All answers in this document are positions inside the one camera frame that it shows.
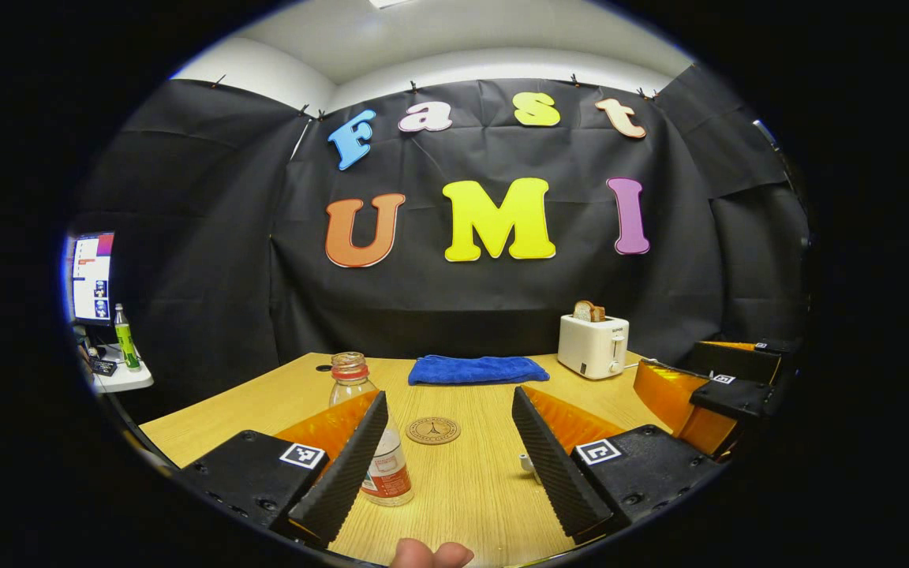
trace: white wall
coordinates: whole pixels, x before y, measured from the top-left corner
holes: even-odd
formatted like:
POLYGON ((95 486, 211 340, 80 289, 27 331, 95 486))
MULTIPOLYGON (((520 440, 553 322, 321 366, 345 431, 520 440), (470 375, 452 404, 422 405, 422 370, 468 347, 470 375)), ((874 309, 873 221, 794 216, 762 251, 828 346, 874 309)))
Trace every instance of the white wall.
POLYGON ((638 65, 577 51, 530 47, 455 51, 378 69, 339 85, 326 110, 349 107, 367 99, 409 90, 409 80, 415 80, 418 87, 425 87, 472 79, 570 80, 571 73, 576 74, 582 83, 634 93, 640 87, 647 95, 652 95, 653 89, 660 91, 674 79, 638 65))
POLYGON ((386 94, 410 88, 409 80, 425 87, 456 80, 540 78, 604 85, 647 94, 661 90, 672 79, 651 69, 577 51, 501 47, 493 50, 454 51, 372 71, 336 86, 315 69, 264 43, 231 37, 199 54, 172 79, 213 80, 284 102, 293 108, 310 104, 317 116, 386 94))
POLYGON ((335 93, 335 83, 303 62, 243 37, 230 37, 203 51, 171 79, 216 82, 224 73, 220 85, 246 89, 297 109, 310 103, 307 113, 313 116, 318 108, 327 110, 335 93))

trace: wooden table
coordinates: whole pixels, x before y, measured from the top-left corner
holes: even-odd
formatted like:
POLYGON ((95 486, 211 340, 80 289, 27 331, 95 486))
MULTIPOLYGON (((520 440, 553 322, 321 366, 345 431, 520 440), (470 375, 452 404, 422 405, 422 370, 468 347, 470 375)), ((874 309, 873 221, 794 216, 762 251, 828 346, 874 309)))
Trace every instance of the wooden table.
MULTIPOLYGON (((592 381, 567 369, 556 355, 531 357, 549 381, 527 384, 576 404, 622 428, 661 423, 634 394, 636 368, 592 381)), ((627 364, 641 356, 627 353, 627 364)), ((179 467, 232 435, 250 428, 274 435, 328 406, 331 375, 315 370, 331 356, 308 353, 261 377, 140 427, 179 467)), ((371 381, 388 393, 389 410, 403 429, 416 496, 400 507, 375 506, 358 496, 331 550, 379 564, 390 563, 404 536, 436 549, 454 540, 476 553, 471 566, 526 563, 570 550, 573 540, 552 513, 542 487, 521 469, 524 453, 511 419, 515 386, 408 385, 414 360, 368 358, 371 381), (441 446, 408 439, 404 427, 418 417, 448 417, 462 434, 441 446)))

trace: computer monitor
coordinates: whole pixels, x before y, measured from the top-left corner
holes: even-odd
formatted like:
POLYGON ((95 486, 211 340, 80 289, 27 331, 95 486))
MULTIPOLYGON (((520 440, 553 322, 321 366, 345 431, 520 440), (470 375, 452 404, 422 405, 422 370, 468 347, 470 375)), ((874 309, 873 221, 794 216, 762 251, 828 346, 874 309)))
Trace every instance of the computer monitor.
POLYGON ((111 326, 114 320, 110 281, 114 231, 78 234, 71 237, 71 242, 71 252, 65 259, 69 319, 91 326, 111 326))

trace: blue towel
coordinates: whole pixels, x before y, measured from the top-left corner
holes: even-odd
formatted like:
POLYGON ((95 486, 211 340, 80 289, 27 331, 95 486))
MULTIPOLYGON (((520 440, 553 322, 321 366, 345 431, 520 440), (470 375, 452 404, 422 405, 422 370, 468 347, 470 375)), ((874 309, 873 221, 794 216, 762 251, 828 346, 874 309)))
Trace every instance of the blue towel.
POLYGON ((548 381, 549 374, 531 359, 524 357, 481 357, 454 359, 427 355, 416 360, 409 373, 409 384, 433 385, 476 384, 495 385, 548 381))

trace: bottle label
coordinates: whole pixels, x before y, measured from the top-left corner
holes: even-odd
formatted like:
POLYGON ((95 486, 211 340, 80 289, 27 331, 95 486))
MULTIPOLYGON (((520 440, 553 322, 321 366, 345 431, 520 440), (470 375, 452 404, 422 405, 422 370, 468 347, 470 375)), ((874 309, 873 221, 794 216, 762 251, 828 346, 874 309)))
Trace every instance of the bottle label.
POLYGON ((114 331, 118 335, 118 344, 122 346, 122 355, 125 356, 125 364, 129 366, 129 369, 138 367, 136 347, 133 345, 133 331, 131 331, 129 326, 116 326, 114 331))
POLYGON ((376 497, 397 497, 411 488, 405 454, 402 453, 402 446, 397 446, 391 452, 374 456, 361 491, 376 497))

